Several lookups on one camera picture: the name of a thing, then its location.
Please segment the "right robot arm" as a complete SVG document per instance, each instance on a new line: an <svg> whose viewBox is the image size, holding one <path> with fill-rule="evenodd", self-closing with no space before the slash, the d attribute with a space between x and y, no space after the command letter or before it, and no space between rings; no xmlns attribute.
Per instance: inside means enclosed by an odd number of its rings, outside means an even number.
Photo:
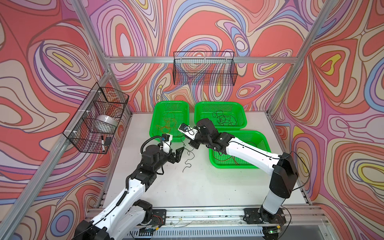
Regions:
<svg viewBox="0 0 384 240"><path fill-rule="evenodd" d="M270 177L269 192L256 213L244 217L247 224L277 223L278 212L284 201L291 197L299 174L291 154L273 154L254 147L227 132L219 132L208 118L198 121L193 128L186 124L179 131L190 140L191 147L198 149L205 145L217 153L240 158Z"/></svg>

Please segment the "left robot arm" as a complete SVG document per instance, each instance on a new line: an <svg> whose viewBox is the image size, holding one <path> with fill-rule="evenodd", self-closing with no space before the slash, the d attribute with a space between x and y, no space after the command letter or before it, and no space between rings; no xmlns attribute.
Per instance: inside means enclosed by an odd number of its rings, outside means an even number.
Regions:
<svg viewBox="0 0 384 240"><path fill-rule="evenodd" d="M164 174L166 163L180 162L184 148L173 151L172 140L172 135L162 134L142 144L141 161L127 176L124 189L91 221L78 224L75 240L122 240L136 226L152 223L153 206L141 197Z"/></svg>

